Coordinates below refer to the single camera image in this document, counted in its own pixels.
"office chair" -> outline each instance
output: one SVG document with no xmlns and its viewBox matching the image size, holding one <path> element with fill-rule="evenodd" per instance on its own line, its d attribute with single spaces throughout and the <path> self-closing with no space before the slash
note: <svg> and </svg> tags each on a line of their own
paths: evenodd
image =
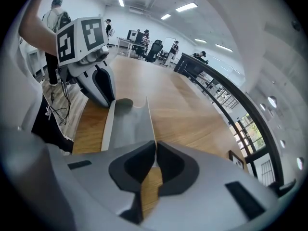
<svg viewBox="0 0 308 231">
<path fill-rule="evenodd" d="M 163 44 L 163 42 L 162 42 L 161 40 L 159 40 L 159 39 L 155 40 L 154 43 L 159 44 L 159 45 L 162 45 L 162 44 Z"/>
<path fill-rule="evenodd" d="M 161 51 L 163 46 L 158 43 L 153 43 L 150 52 L 147 55 L 143 55 L 142 57 L 145 58 L 146 62 L 153 63 L 157 58 L 157 54 Z"/>
</svg>

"desk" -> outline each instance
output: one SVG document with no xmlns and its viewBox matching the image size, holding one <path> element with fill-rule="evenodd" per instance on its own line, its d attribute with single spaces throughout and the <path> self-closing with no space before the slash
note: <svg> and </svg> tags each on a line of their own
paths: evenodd
<svg viewBox="0 0 308 231">
<path fill-rule="evenodd" d="M 232 133 L 211 102 L 185 76 L 163 67 L 117 56 L 110 66 L 114 72 L 116 98 L 130 98 L 135 106 L 148 97 L 156 140 L 175 142 L 226 159 L 232 150 L 243 155 Z M 108 109 L 88 100 L 75 137 L 73 153 L 99 152 Z M 158 167 L 152 168 L 142 183 L 144 216 L 157 202 L 162 184 Z"/>
<path fill-rule="evenodd" d="M 144 44 L 135 43 L 135 42 L 132 42 L 132 41 L 130 41 L 128 39 L 124 39 L 124 38 L 118 38 L 117 52 L 116 52 L 117 54 L 119 54 L 120 42 L 128 43 L 128 58 L 130 57 L 131 49 L 133 48 L 133 45 L 146 48 L 146 45 L 144 45 Z"/>
</svg>

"bag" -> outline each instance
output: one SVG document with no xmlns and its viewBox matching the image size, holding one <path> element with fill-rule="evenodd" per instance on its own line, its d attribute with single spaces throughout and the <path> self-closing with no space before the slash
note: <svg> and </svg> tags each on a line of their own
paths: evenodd
<svg viewBox="0 0 308 231">
<path fill-rule="evenodd" d="M 110 29 L 109 31 L 109 36 L 113 36 L 115 34 L 115 30 L 113 28 Z"/>
<path fill-rule="evenodd" d="M 72 20 L 69 17 L 68 13 L 64 11 L 63 13 L 58 15 L 58 20 L 57 20 L 56 25 L 53 28 L 53 31 L 56 33 L 59 29 L 69 24 L 71 21 Z"/>
</svg>

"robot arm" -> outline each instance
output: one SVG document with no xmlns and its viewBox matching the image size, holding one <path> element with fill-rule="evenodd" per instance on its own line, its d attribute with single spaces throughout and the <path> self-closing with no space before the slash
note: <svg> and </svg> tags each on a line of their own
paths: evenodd
<svg viewBox="0 0 308 231">
<path fill-rule="evenodd" d="M 109 54 L 107 43 L 102 17 L 78 18 L 56 35 L 61 79 L 75 79 L 81 91 L 103 107 L 116 99 L 113 71 L 104 61 Z"/>
</svg>

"white wall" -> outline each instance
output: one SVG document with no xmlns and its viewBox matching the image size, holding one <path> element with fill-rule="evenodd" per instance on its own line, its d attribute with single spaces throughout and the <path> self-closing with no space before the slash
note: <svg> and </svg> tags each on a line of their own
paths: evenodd
<svg viewBox="0 0 308 231">
<path fill-rule="evenodd" d="M 111 19 L 112 27 L 115 29 L 115 34 L 109 38 L 110 44 L 116 45 L 117 37 L 126 39 L 129 30 L 140 29 L 143 32 L 148 29 L 152 42 L 159 39 L 164 43 L 166 37 L 179 41 L 177 58 L 180 58 L 182 52 L 192 54 L 194 51 L 194 45 L 179 33 L 144 15 L 128 12 L 126 8 L 107 7 L 104 18 Z"/>
<path fill-rule="evenodd" d="M 241 62 L 228 57 L 225 54 L 219 53 L 218 51 L 213 51 L 207 47 L 195 47 L 194 52 L 206 52 L 206 59 L 208 60 L 208 65 L 220 72 L 223 76 L 227 77 L 232 81 L 238 88 L 242 90 L 245 83 L 245 73 Z"/>
<path fill-rule="evenodd" d="M 239 119 L 241 119 L 243 116 L 245 116 L 248 112 L 243 108 L 243 106 L 239 103 L 237 104 L 229 113 L 232 120 L 234 122 L 237 122 Z"/>
<path fill-rule="evenodd" d="M 38 9 L 40 18 L 50 10 L 52 0 L 42 0 Z M 80 17 L 103 15 L 105 5 L 100 0 L 63 0 L 62 8 L 65 9 L 72 20 Z"/>
</svg>

